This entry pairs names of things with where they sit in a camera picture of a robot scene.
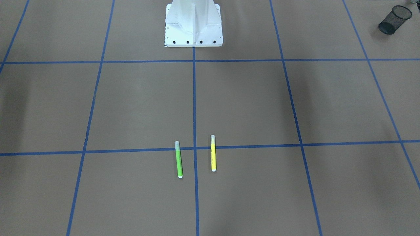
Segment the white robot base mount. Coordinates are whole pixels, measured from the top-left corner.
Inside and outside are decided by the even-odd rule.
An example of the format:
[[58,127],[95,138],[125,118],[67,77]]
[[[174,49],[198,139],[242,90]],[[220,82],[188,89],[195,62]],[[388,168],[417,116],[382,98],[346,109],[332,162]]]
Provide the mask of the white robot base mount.
[[173,0],[165,13],[165,47],[223,45],[221,8],[213,0]]

